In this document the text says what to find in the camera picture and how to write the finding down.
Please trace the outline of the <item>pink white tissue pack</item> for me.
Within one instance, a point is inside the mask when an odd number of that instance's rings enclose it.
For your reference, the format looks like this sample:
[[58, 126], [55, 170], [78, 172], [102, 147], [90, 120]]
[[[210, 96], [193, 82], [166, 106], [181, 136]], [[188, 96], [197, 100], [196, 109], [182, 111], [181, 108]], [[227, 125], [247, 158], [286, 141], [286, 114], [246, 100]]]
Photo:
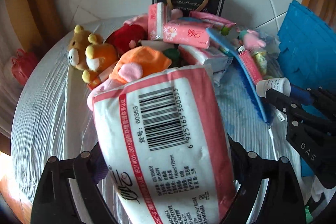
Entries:
[[92, 97], [98, 142], [132, 223], [219, 223], [234, 176], [209, 65]]

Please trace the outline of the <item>orange small box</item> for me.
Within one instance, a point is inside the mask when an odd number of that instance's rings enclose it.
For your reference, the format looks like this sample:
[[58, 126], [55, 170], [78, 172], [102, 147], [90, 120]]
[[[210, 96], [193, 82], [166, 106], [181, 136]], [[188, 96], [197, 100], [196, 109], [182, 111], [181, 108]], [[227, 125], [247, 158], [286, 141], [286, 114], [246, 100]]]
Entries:
[[104, 81], [106, 81], [109, 77], [109, 74], [110, 74], [110, 71], [106, 69], [105, 71], [100, 73], [92, 82], [88, 83], [87, 87], [90, 90], [93, 90], [94, 88], [102, 84]]

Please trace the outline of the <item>blue plastic crate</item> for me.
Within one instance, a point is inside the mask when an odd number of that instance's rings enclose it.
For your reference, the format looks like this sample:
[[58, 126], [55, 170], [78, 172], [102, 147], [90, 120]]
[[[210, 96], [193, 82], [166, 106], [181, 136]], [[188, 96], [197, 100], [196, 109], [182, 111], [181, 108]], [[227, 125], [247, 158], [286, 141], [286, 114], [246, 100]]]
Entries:
[[292, 1], [278, 38], [278, 62], [291, 89], [322, 87], [335, 94], [335, 32], [322, 19]]

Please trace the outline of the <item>red plush toy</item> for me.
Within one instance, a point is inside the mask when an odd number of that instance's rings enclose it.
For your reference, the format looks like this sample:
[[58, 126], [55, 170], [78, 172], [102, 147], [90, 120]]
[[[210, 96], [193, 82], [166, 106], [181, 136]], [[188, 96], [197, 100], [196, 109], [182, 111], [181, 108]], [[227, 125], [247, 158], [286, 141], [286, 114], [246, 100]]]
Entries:
[[117, 53], [122, 56], [127, 51], [135, 48], [140, 40], [147, 39], [147, 31], [140, 25], [124, 25], [112, 32], [105, 40], [114, 46]]

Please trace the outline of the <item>brown teddy bear plush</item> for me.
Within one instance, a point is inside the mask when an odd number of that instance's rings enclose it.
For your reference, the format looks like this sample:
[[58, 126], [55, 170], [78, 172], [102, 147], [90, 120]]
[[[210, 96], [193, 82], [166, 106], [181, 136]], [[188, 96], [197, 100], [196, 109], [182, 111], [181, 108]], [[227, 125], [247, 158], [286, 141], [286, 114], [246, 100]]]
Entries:
[[118, 61], [118, 53], [112, 44], [105, 43], [101, 35], [77, 25], [68, 46], [68, 62], [82, 71], [82, 80], [89, 84], [100, 73]]

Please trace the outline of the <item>upright pink tissue pack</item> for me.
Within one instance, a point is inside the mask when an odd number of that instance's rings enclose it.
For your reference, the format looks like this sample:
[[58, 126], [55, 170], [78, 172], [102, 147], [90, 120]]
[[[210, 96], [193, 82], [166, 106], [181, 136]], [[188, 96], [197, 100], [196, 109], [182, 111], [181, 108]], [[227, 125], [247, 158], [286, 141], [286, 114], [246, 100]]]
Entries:
[[164, 26], [170, 21], [170, 9], [163, 2], [149, 6], [148, 9], [148, 38], [150, 40], [163, 40]]

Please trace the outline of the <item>red plastic bag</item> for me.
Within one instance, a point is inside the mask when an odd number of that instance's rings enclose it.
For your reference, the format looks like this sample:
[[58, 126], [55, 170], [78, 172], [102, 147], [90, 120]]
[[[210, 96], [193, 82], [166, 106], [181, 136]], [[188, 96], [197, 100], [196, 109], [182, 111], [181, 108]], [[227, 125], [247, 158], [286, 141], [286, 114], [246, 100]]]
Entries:
[[25, 86], [30, 75], [38, 65], [39, 60], [33, 52], [25, 52], [22, 49], [17, 50], [17, 56], [11, 58], [11, 73], [13, 77], [23, 86]]

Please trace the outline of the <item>wooden bed post left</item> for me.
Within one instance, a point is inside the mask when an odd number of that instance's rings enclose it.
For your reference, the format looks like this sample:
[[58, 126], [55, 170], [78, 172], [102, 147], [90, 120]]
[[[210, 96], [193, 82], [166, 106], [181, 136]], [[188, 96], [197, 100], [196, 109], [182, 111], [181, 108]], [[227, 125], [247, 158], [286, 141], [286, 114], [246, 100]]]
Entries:
[[42, 57], [66, 34], [54, 0], [5, 0], [5, 4], [25, 51]]

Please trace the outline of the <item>white tube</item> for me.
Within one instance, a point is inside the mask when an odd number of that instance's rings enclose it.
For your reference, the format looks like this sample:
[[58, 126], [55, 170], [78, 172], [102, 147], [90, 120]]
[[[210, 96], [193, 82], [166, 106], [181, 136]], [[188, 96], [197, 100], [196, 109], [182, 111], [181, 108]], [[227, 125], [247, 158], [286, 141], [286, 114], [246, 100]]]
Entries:
[[286, 77], [262, 80], [259, 81], [256, 85], [256, 93], [259, 97], [262, 98], [266, 97], [266, 92], [269, 89], [274, 89], [282, 94], [285, 94], [286, 96], [290, 96], [291, 93], [291, 85]]

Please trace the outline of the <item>pink pig small plush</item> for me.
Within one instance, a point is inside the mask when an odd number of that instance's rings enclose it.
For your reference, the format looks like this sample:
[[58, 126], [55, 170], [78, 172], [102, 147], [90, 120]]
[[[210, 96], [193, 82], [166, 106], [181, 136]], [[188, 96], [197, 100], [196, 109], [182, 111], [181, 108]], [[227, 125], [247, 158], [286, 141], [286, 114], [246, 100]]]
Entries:
[[250, 51], [266, 46], [266, 43], [260, 39], [259, 33], [254, 30], [241, 30], [239, 32], [239, 40], [243, 42], [244, 48]]

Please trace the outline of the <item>orange plush toy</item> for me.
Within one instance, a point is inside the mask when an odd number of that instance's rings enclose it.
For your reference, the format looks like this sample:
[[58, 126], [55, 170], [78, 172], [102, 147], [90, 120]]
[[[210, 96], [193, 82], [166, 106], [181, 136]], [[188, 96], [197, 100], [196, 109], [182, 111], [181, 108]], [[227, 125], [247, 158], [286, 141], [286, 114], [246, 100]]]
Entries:
[[162, 72], [171, 64], [172, 61], [162, 52], [140, 46], [127, 51], [120, 57], [109, 79], [126, 84]]

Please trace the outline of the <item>pink green wipes pack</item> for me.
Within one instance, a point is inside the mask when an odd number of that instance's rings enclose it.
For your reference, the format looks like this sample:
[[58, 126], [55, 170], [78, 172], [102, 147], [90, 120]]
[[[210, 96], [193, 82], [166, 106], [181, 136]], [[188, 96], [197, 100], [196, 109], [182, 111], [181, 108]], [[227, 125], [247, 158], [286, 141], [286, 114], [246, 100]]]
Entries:
[[203, 20], [205, 22], [209, 22], [211, 24], [222, 25], [226, 28], [232, 28], [233, 26], [236, 26], [235, 22], [207, 12], [191, 11], [189, 16], [195, 19]]

